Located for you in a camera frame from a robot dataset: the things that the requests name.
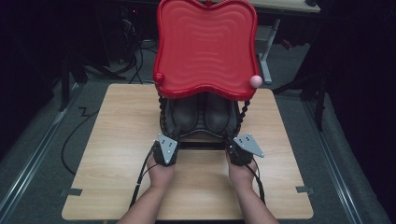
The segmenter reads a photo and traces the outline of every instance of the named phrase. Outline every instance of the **black chain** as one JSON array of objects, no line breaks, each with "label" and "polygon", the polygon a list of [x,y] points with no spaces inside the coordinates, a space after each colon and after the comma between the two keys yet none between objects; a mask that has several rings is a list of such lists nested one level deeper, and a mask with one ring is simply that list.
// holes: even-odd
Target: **black chain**
[{"label": "black chain", "polygon": [[244,117],[246,115],[246,112],[248,111],[249,105],[250,105],[250,101],[249,100],[245,101],[244,106],[242,107],[242,112],[239,114],[239,119],[238,119],[238,123],[236,124],[234,136],[237,136],[239,131],[241,130],[241,125],[242,122],[244,121]]},{"label": "black chain", "polygon": [[163,134],[168,135],[166,130],[166,116],[165,116],[166,99],[160,95],[160,99],[158,101],[160,102],[160,109],[161,109],[161,116],[160,116],[161,131],[163,131]]}]

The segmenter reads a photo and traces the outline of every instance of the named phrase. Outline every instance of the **wire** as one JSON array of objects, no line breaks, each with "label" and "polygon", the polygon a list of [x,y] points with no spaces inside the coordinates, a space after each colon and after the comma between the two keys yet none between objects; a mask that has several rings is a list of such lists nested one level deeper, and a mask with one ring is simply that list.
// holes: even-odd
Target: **wire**
[{"label": "wire", "polygon": [[156,163],[155,165],[150,166],[150,167],[145,171],[145,173],[143,173],[143,176],[145,176],[145,174],[146,174],[149,170],[151,170],[154,166],[157,166],[157,165],[158,165],[158,163]]},{"label": "wire", "polygon": [[[129,61],[128,65],[126,65],[125,67],[121,68],[118,71],[113,72],[113,74],[115,75],[119,75],[121,73],[124,73],[128,70],[130,70],[131,68],[133,68],[136,65],[136,58],[134,57],[133,60]],[[102,76],[103,73],[96,73],[94,71],[92,71],[91,69],[89,69],[88,67],[85,67],[85,71],[89,74],[95,75],[95,76]]]},{"label": "wire", "polygon": [[130,21],[128,21],[128,20],[122,19],[122,21],[125,21],[126,23],[129,24],[128,31],[129,31],[129,29],[131,29],[132,26],[134,26],[134,25],[133,25]]},{"label": "wire", "polygon": [[134,78],[136,76],[137,76],[137,78],[139,78],[140,84],[143,84],[143,81],[142,81],[142,79],[140,79],[140,76],[139,76],[140,69],[142,69],[142,66],[143,66],[143,52],[142,52],[141,48],[139,48],[139,52],[140,52],[141,62],[140,62],[139,68],[136,67],[136,72],[134,73],[134,75],[132,76],[131,80],[129,81],[129,84],[131,84],[134,81]]},{"label": "wire", "polygon": [[[235,153],[236,157],[240,161],[242,161],[242,159],[239,157],[239,154],[236,152],[236,150],[234,151],[234,153]],[[247,164],[244,164],[244,165],[254,175],[254,177],[256,179],[256,182],[257,182],[257,185],[259,186],[260,199],[265,204],[265,193],[264,193],[264,188],[262,186],[262,181],[260,180],[260,169],[259,169],[259,166],[258,166],[256,160],[254,160],[254,158],[253,158],[253,161],[256,163],[257,171],[259,173],[258,175],[256,175],[256,172],[254,172],[253,169],[251,169],[250,166],[248,166]]]},{"label": "wire", "polygon": [[92,118],[94,115],[99,113],[99,110],[95,111],[94,113],[90,114],[87,118],[85,118],[74,130],[67,136],[66,140],[64,141],[64,146],[62,147],[62,152],[61,152],[61,159],[62,159],[62,164],[64,165],[64,168],[72,175],[76,175],[76,172],[72,171],[72,169],[66,164],[66,161],[64,160],[64,150],[66,148],[67,143],[69,142],[70,138],[73,136],[73,134],[78,130],[79,127],[81,127],[88,119]]},{"label": "wire", "polygon": [[134,195],[132,196],[131,204],[129,205],[129,207],[132,207],[132,205],[134,205],[134,203],[136,202],[137,193],[139,192],[140,184],[142,183],[144,174],[145,174],[149,169],[151,169],[152,167],[156,166],[156,165],[153,165],[153,166],[149,167],[149,168],[147,169],[147,171],[145,172],[145,167],[146,167],[146,164],[148,163],[149,156],[151,155],[151,153],[152,153],[152,148],[149,150],[148,155],[147,155],[147,157],[145,158],[145,161],[143,162],[142,169],[140,170],[140,175],[139,175],[139,177],[137,178],[136,186],[134,187]]},{"label": "wire", "polygon": [[144,49],[144,50],[148,50],[148,51],[151,51],[153,53],[157,53],[157,51],[155,51],[154,49]]},{"label": "wire", "polygon": [[126,39],[126,47],[128,47],[129,46],[129,37],[128,37],[128,34],[124,33],[124,35],[125,35],[125,39]]}]

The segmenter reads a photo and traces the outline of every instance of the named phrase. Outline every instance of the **wooden table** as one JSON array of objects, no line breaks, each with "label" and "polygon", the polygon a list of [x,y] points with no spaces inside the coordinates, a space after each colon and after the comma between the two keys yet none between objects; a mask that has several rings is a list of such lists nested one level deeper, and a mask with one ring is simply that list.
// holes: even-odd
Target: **wooden table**
[{"label": "wooden table", "polygon": [[[63,218],[122,217],[143,160],[161,132],[159,119],[154,86],[109,86],[72,185],[82,193],[67,197]],[[307,194],[296,190],[304,182],[271,91],[257,90],[251,100],[240,135],[247,133],[253,134],[265,154],[256,160],[271,212],[276,218],[311,218]],[[139,194],[148,186],[145,176]],[[176,176],[158,219],[242,219],[223,150],[178,152]]]}]

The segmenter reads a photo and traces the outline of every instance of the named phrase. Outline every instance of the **black cable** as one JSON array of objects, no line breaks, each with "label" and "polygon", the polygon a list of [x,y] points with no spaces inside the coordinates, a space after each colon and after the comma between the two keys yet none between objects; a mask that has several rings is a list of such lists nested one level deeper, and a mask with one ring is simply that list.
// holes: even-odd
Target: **black cable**
[{"label": "black cable", "polygon": [[101,72],[104,76],[107,76],[107,77],[110,77],[110,78],[113,78],[113,79],[126,79],[126,77],[120,77],[119,75],[114,74],[110,70],[104,68],[102,65],[96,64],[96,63],[92,62],[91,60],[85,58],[82,55],[74,53],[73,56],[76,57],[76,59],[78,59],[83,64],[88,64],[92,68],[94,68],[95,70]]},{"label": "black cable", "polygon": [[137,78],[139,78],[140,84],[143,84],[143,81],[142,81],[142,79],[140,79],[140,76],[139,76],[140,69],[142,69],[142,66],[143,66],[143,52],[142,52],[141,48],[139,48],[139,52],[140,52],[141,63],[139,65],[139,68],[136,67],[136,72],[134,73],[134,75],[132,76],[131,80],[129,81],[129,84],[131,84],[134,81],[134,78],[136,76],[137,76]]},{"label": "black cable", "polygon": [[89,63],[89,65],[91,65],[95,70],[99,71],[99,73],[95,73],[92,70],[87,70],[87,69],[86,69],[86,71],[88,73],[96,75],[96,76],[107,76],[107,77],[111,77],[111,78],[115,78],[115,79],[126,79],[126,77],[119,77],[118,75],[120,75],[120,74],[122,74],[124,72],[127,72],[131,68],[136,66],[137,59],[134,56],[134,50],[138,49],[138,48],[141,48],[141,42],[139,41],[139,38],[142,35],[142,32],[143,31],[139,31],[138,33],[134,33],[132,41],[131,41],[131,42],[134,42],[134,43],[133,44],[128,44],[129,47],[127,48],[127,58],[131,58],[131,59],[129,60],[129,63],[125,67],[121,68],[118,71],[111,72],[111,71],[107,70],[104,67],[101,67],[101,66],[98,66],[98,65],[94,66],[91,63]]},{"label": "black cable", "polygon": [[156,164],[150,166],[150,167],[145,171],[145,173],[143,173],[143,176],[145,176],[145,174],[146,174],[149,170],[151,170],[154,166],[157,166],[157,165],[159,165],[159,164],[156,163]]},{"label": "black cable", "polygon": [[245,166],[249,169],[249,171],[251,173],[253,173],[253,175],[256,179],[257,185],[259,186],[260,199],[262,199],[262,202],[265,204],[264,188],[262,187],[262,181],[260,180],[260,175],[256,175],[256,173],[247,164],[245,164]]},{"label": "black cable", "polygon": [[[236,152],[236,150],[234,151],[234,153],[235,153],[236,157],[237,157],[240,161],[242,161],[242,159],[239,157],[239,154]],[[256,163],[256,166],[257,166],[257,170],[258,170],[258,172],[259,172],[259,175],[256,175],[256,172],[254,172],[253,169],[251,169],[251,167],[248,166],[247,164],[244,164],[244,166],[254,175],[254,177],[255,177],[255,179],[256,179],[256,182],[257,182],[257,185],[259,186],[260,199],[262,200],[262,202],[263,202],[264,204],[266,204],[266,203],[265,203],[264,187],[262,186],[262,181],[260,180],[259,165],[257,164],[256,160],[254,160],[254,158],[253,158],[253,161]]]},{"label": "black cable", "polygon": [[129,207],[132,207],[132,205],[134,205],[134,203],[136,202],[137,193],[139,192],[140,184],[142,183],[144,174],[145,174],[149,169],[151,169],[152,167],[155,166],[155,165],[153,165],[153,166],[149,167],[149,168],[147,169],[147,171],[144,172],[144,171],[145,171],[146,164],[148,163],[149,156],[151,155],[151,153],[152,153],[152,148],[149,150],[148,155],[147,155],[147,157],[145,158],[145,161],[143,162],[142,169],[140,170],[140,175],[139,175],[139,177],[137,178],[136,186],[134,187],[134,195],[132,196],[131,204],[129,205]]},{"label": "black cable", "polygon": [[62,164],[64,165],[64,168],[72,175],[76,175],[76,172],[72,171],[70,167],[66,164],[66,161],[64,160],[64,149],[66,148],[67,143],[69,142],[70,138],[73,136],[73,134],[78,130],[79,127],[81,127],[88,119],[92,118],[94,115],[99,113],[99,110],[95,111],[94,113],[90,114],[87,118],[85,118],[74,130],[67,136],[66,140],[64,141],[64,146],[62,147],[62,152],[61,152],[61,159],[62,159]]},{"label": "black cable", "polygon": [[151,51],[151,52],[153,52],[153,53],[157,53],[157,51],[155,51],[154,49],[144,49],[144,50],[148,50],[148,51]]}]

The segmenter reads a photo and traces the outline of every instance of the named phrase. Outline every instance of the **red tray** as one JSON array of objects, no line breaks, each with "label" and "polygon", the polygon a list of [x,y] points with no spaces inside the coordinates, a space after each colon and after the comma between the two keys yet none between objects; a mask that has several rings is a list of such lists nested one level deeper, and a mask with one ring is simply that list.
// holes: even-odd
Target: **red tray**
[{"label": "red tray", "polygon": [[175,99],[211,91],[237,101],[253,96],[257,15],[248,1],[162,0],[157,20],[153,79],[160,95]]}]

